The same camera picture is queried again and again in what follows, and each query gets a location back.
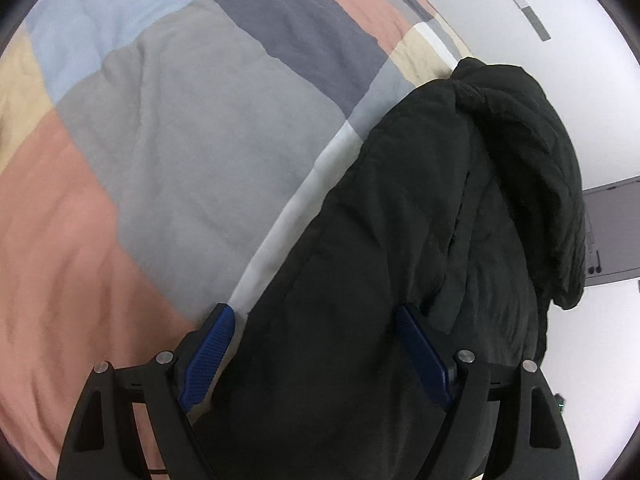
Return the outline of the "black puffer jacket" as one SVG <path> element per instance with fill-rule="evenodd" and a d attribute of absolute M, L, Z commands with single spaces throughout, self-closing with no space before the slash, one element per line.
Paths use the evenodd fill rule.
<path fill-rule="evenodd" d="M 462 60 L 371 130 L 247 318 L 196 423 L 218 479 L 413 479 L 445 413 L 398 312 L 454 350 L 541 361 L 585 287 L 574 146 L 518 66 Z"/>

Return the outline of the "grey bedroom door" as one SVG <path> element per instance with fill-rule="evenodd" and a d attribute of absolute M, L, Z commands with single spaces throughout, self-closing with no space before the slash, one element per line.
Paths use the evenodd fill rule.
<path fill-rule="evenodd" d="M 586 285 L 639 277 L 639 177 L 590 188 L 586 205 Z"/>

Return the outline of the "checkered patchwork bed blanket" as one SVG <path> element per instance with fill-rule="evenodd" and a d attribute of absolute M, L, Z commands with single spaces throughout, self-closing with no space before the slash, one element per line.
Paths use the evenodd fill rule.
<path fill-rule="evenodd" d="M 469 48 L 428 0 L 1 15 L 1 430 L 51 479 L 95 362 L 247 313 L 370 129 Z"/>

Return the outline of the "grey wall panel switch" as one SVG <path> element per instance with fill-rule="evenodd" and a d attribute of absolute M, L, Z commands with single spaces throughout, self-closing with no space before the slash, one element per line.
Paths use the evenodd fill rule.
<path fill-rule="evenodd" d="M 512 0 L 512 1 L 518 7 L 518 10 L 521 11 L 521 14 L 525 16 L 526 20 L 529 22 L 529 25 L 532 26 L 532 29 L 534 30 L 534 32 L 536 32 L 536 35 L 538 36 L 538 38 L 542 42 L 549 41 L 551 39 L 551 36 L 548 30 L 544 27 L 544 24 L 542 24 L 541 19 L 539 18 L 537 13 L 534 11 L 532 6 L 528 3 L 528 1 L 527 0 Z"/>

